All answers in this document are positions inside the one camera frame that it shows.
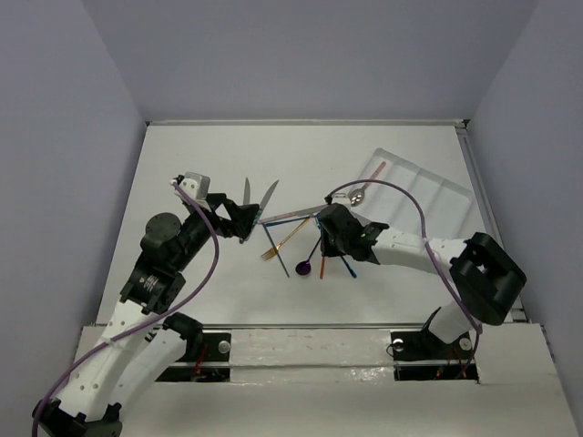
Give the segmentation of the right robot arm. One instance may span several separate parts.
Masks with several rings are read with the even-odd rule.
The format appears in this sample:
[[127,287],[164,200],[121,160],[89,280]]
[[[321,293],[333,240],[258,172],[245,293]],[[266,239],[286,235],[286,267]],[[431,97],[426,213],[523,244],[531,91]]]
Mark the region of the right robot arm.
[[499,326],[510,312],[527,276],[488,234],[469,239],[430,239],[385,223],[361,221],[344,205],[333,203],[317,214],[322,254],[359,262],[399,266],[436,274],[452,302],[435,310],[404,346],[425,357],[439,357],[470,331]]

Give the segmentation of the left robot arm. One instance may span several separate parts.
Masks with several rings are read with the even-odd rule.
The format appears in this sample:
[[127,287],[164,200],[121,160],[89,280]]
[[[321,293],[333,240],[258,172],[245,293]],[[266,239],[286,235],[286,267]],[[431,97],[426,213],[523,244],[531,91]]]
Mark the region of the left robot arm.
[[202,325],[180,309],[210,279],[203,278],[176,302],[186,283],[182,272],[207,242],[246,240],[261,206],[239,206],[223,193],[200,197],[180,188],[177,194],[188,217],[159,213],[148,221],[141,253],[100,340],[38,402],[32,435],[118,436],[131,397],[151,384],[170,360],[199,354]]

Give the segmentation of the silver spoon pink handle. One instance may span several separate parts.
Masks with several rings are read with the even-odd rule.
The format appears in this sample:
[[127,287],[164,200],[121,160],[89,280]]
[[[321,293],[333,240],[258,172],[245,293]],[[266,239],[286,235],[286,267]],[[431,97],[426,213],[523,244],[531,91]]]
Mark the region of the silver spoon pink handle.
[[[374,172],[370,175],[370,177],[368,178],[369,180],[375,180],[377,179],[377,177],[381,174],[381,172],[384,170],[384,168],[386,167],[386,162],[383,161],[375,170]],[[351,205],[353,207],[357,207],[360,204],[363,203],[364,198],[365,198],[365,190],[371,185],[370,181],[364,182],[360,187],[353,189],[350,194],[349,194],[349,198],[351,200]]]

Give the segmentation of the purple spoon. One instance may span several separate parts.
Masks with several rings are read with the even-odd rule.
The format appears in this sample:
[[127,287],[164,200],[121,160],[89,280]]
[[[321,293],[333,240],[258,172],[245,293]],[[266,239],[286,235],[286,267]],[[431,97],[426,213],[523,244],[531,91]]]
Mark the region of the purple spoon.
[[320,247],[321,241],[322,241],[322,238],[318,238],[318,240],[314,244],[309,256],[307,257],[307,259],[300,261],[296,265],[295,271],[299,276],[305,277],[311,273],[311,270],[312,270],[311,259],[314,255],[315,251]]

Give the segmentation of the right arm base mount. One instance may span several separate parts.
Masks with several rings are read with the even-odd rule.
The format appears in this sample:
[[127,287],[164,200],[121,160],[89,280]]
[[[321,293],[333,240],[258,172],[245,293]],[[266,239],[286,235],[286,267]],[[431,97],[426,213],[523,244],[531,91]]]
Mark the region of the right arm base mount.
[[396,381],[479,381],[474,343],[468,333],[453,343],[424,345],[422,332],[398,330],[386,346]]

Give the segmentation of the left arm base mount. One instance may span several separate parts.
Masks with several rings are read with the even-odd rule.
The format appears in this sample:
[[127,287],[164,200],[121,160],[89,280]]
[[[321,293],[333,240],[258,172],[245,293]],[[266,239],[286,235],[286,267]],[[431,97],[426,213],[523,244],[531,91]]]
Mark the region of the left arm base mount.
[[199,345],[186,352],[156,379],[156,382],[228,382],[230,380],[231,333],[204,331]]

